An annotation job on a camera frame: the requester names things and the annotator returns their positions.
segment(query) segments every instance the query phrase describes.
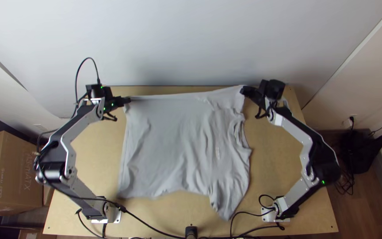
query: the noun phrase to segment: black joint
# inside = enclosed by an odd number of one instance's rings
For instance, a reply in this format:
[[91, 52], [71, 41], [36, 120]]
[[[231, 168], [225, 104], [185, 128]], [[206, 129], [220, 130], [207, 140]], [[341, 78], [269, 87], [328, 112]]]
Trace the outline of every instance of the black joint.
[[266, 97], [272, 100], [279, 100], [283, 96], [285, 83], [278, 80], [270, 80], [266, 84], [265, 93]]

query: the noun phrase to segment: wooden floor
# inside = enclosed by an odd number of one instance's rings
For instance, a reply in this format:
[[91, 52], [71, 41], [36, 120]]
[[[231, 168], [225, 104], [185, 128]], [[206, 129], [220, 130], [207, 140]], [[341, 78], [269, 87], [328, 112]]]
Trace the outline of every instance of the wooden floor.
[[[329, 145], [336, 145], [337, 133], [322, 133]], [[382, 239], [382, 188], [373, 168], [355, 176], [354, 194], [340, 195], [333, 185], [327, 187], [338, 233], [264, 237], [266, 239]], [[92, 237], [59, 236], [60, 239]]]

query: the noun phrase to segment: wooden board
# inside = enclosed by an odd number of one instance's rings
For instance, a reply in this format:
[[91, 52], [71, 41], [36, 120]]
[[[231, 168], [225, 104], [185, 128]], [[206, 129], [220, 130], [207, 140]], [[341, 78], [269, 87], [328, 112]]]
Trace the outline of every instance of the wooden board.
[[[113, 95], [137, 96], [172, 93], [201, 92], [222, 87], [196, 86], [122, 86], [112, 87]], [[304, 122], [302, 111], [294, 90], [287, 86], [284, 96], [294, 116]], [[284, 195], [300, 178], [302, 169], [299, 154], [302, 145], [284, 129], [256, 120], [257, 105], [246, 99], [243, 113], [245, 136], [253, 149], [250, 158], [250, 185], [237, 211], [260, 214], [258, 196]], [[77, 152], [78, 177], [94, 192], [108, 199], [115, 199], [120, 158], [126, 118], [122, 109], [113, 112], [117, 122], [102, 121], [90, 125], [73, 142]], [[210, 207], [209, 198], [193, 193], [176, 192], [158, 199], [134, 198], [120, 200], [126, 208], [142, 220], [164, 232], [183, 236], [185, 227], [193, 224], [199, 229], [199, 236], [229, 236], [230, 221], [223, 221]], [[269, 205], [267, 199], [262, 202]], [[79, 207], [66, 196], [55, 192], [47, 216], [46, 234], [91, 235], [79, 222], [76, 210]], [[102, 225], [91, 224], [92, 230], [101, 233]], [[239, 215], [234, 220], [233, 234], [239, 235], [255, 227], [271, 225], [260, 217]], [[337, 232], [337, 224], [326, 188], [320, 189], [301, 207], [295, 218], [282, 224], [285, 231], [269, 228], [251, 235], [295, 235]], [[107, 236], [116, 237], [164, 237], [133, 217], [123, 214], [119, 224], [107, 226]]]

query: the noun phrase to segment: gray t-shirt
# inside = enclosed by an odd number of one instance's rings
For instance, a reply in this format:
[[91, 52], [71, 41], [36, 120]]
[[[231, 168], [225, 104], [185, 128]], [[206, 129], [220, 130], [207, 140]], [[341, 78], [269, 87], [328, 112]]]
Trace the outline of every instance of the gray t-shirt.
[[185, 190], [209, 196], [228, 220], [249, 181], [241, 88], [131, 97], [117, 197]]

